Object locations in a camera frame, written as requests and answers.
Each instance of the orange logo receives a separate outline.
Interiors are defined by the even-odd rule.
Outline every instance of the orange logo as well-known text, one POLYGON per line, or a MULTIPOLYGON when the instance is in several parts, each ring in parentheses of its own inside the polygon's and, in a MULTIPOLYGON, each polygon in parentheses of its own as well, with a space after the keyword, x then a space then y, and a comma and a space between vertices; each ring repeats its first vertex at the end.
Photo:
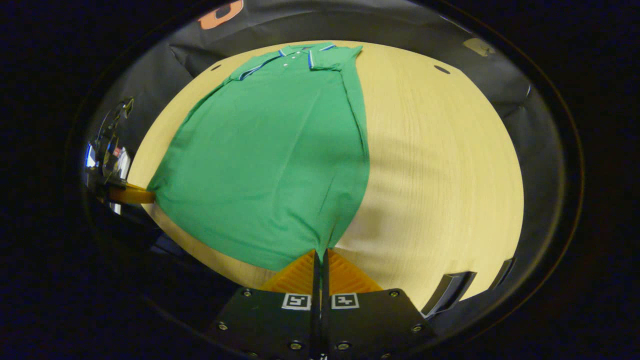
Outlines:
POLYGON ((233 3, 221 6, 199 18, 198 21, 200 21, 200 27, 204 30, 213 29, 223 22, 231 20, 231 18, 236 16, 240 10, 242 10, 243 6, 243 0, 237 0, 233 3))

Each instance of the wood grain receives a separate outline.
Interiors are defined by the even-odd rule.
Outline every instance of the wood grain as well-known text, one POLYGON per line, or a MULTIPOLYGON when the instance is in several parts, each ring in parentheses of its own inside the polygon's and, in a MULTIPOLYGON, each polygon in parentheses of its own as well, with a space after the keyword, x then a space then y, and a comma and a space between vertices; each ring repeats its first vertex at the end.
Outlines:
MULTIPOLYGON (((419 309, 443 274, 477 272, 463 299, 486 290, 513 256, 524 211, 518 159, 500 118, 448 64, 384 45, 333 42, 364 46, 356 65, 371 156, 364 200, 335 251, 383 288, 402 288, 419 309)), ((142 141, 128 181, 148 185, 195 103, 252 56, 284 45, 221 60, 180 91, 142 141)), ((155 204, 145 210, 187 252, 243 286, 258 288, 274 274, 209 248, 155 204)))

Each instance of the screw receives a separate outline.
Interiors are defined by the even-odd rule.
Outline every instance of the screw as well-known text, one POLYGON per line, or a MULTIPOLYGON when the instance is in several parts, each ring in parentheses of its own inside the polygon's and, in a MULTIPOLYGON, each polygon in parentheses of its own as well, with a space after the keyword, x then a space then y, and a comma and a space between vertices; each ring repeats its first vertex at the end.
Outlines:
POLYGON ((351 344, 349 344, 349 343, 339 343, 338 344, 338 350, 340 350, 340 351, 345 351, 350 347, 351 347, 351 344))

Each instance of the wooden table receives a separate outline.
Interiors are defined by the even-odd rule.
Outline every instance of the wooden table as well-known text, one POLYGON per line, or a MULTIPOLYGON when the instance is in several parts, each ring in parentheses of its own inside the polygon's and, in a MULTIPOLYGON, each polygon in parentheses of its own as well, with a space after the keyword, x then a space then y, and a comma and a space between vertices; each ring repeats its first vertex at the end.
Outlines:
MULTIPOLYGON (((364 200, 335 251, 383 288, 402 288, 418 309, 443 274, 477 272, 463 299, 487 290, 513 256, 524 210, 520 167, 502 121, 448 64, 384 45, 333 42, 364 47, 356 65, 371 155, 364 200)), ((221 60, 182 89, 142 141, 128 182, 146 187, 195 103, 252 56, 284 45, 221 60)), ((188 253, 242 286, 258 288, 274 274, 209 248, 155 204, 145 210, 188 253)))

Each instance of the green polo shirt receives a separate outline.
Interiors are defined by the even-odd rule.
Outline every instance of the green polo shirt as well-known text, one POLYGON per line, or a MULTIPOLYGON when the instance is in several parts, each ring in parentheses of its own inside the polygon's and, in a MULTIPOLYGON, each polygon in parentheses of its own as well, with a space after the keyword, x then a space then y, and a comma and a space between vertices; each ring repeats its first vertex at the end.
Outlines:
POLYGON ((338 242, 369 177, 362 47, 256 56, 198 101, 148 189, 183 230, 278 271, 338 242))

